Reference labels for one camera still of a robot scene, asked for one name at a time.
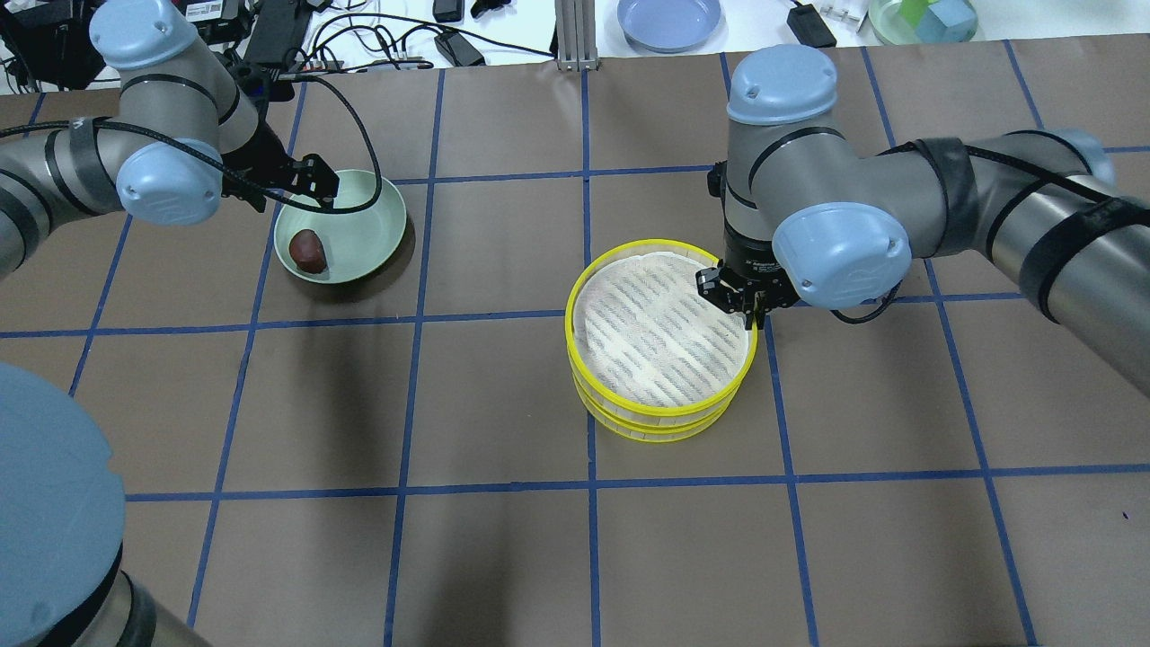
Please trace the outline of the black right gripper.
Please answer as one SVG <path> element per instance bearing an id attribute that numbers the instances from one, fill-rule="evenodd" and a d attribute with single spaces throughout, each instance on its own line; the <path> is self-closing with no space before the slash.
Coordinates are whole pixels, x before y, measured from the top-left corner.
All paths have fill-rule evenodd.
<path id="1" fill-rule="evenodd" d="M 762 332 L 765 315 L 800 302 L 772 242 L 723 226 L 724 254 L 695 274 L 695 290 L 720 311 L 745 316 L 747 331 Z"/>

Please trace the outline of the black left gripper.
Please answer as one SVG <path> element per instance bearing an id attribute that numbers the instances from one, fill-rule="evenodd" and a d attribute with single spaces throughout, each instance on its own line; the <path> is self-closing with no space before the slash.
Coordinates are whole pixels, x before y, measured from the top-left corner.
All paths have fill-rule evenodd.
<path id="1" fill-rule="evenodd" d="M 237 116 L 222 120 L 218 144 L 227 148 L 222 163 L 237 175 L 222 180 L 222 197 L 239 199 L 263 211 L 268 201 L 263 190 L 284 190 L 316 201 L 321 213 L 334 213 L 338 207 L 340 176 L 332 165 L 316 153 L 292 157 L 264 121 Z"/>

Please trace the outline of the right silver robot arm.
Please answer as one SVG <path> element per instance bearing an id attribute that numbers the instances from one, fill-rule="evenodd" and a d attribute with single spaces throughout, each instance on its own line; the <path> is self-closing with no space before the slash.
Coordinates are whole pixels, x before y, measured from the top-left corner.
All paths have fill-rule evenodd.
<path id="1" fill-rule="evenodd" d="M 844 311 L 895 295 L 917 259 L 977 251 L 1044 318 L 1149 384 L 1147 201 L 1121 195 L 1090 134 L 1023 129 L 919 138 L 862 157 L 831 114 L 823 51 L 783 44 L 730 80 L 728 156 L 708 174 L 724 254 L 699 296 L 745 328 L 797 303 Z"/>

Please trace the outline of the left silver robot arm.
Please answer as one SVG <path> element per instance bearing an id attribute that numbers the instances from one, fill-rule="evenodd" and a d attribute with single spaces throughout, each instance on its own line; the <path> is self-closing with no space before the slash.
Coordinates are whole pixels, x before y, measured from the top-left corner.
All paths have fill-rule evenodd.
<path id="1" fill-rule="evenodd" d="M 225 197 L 256 209 L 340 182 L 292 159 L 233 71 L 168 1 L 107 1 L 90 41 L 118 115 L 3 129 L 3 276 L 57 229 L 123 210 L 190 226 Z M 3 646 L 202 646 L 123 567 L 126 492 L 112 447 L 63 388 L 3 364 Z"/>

